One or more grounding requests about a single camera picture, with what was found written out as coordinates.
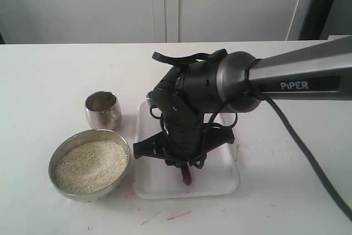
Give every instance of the uncooked rice grains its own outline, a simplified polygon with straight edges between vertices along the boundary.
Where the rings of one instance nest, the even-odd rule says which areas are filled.
[[[127,165],[127,153],[113,141],[94,141],[76,147],[57,162],[58,186],[65,192],[84,195],[114,182]]]

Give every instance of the white plastic tray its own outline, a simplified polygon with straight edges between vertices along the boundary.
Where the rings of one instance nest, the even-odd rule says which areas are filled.
[[[219,116],[215,121],[222,123]],[[150,116],[147,102],[142,102],[137,116],[136,142],[160,131],[159,121]],[[144,199],[230,194],[239,185],[234,151],[237,152],[236,141],[233,145],[224,144],[209,152],[201,170],[190,167],[190,186],[183,183],[180,169],[167,166],[160,159],[141,157],[135,161],[133,190]]]

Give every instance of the white table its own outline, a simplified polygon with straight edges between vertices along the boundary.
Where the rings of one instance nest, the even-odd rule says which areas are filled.
[[[94,91],[119,96],[120,133],[132,146],[137,106],[169,68],[151,59],[153,51],[226,48],[265,58],[316,43],[0,46],[0,234],[351,234],[352,224],[266,103],[239,115],[241,183],[232,195],[143,200],[129,176],[108,199],[77,203],[58,194],[47,173],[58,145],[89,129],[84,101]],[[352,102],[278,104],[352,206]]]

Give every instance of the metal bowl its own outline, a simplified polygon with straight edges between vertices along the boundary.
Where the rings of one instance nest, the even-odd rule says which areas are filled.
[[[79,147],[82,144],[86,143],[91,143],[93,141],[99,141],[99,140],[110,140],[116,143],[121,143],[121,140],[124,142],[123,148],[126,151],[127,154],[127,165],[122,174],[110,185],[107,187],[95,191],[90,194],[85,194],[85,195],[76,195],[76,194],[71,194],[68,192],[65,192],[64,190],[61,190],[60,187],[57,184],[56,181],[56,175],[55,175],[55,169],[58,160],[68,153],[71,149],[75,147]],[[67,139],[64,141],[54,152],[53,156],[50,159],[49,162],[49,178],[56,190],[62,194],[63,196],[66,196],[69,199],[76,200],[76,201],[81,201],[81,202],[88,202],[88,201],[94,201],[97,200],[98,198],[101,198],[108,193],[110,193],[113,189],[116,187],[120,186],[123,182],[123,180],[127,176],[127,172],[131,166],[131,153],[130,149],[128,147],[127,141],[121,137],[119,134],[111,131],[111,130],[105,130],[105,129],[90,129],[86,130],[84,132],[77,133],[73,135],[71,138]]]

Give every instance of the metal cup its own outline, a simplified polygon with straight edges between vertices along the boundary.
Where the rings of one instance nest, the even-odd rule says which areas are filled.
[[[86,116],[92,129],[116,131],[121,124],[122,113],[116,95],[108,91],[91,94],[85,102]]]

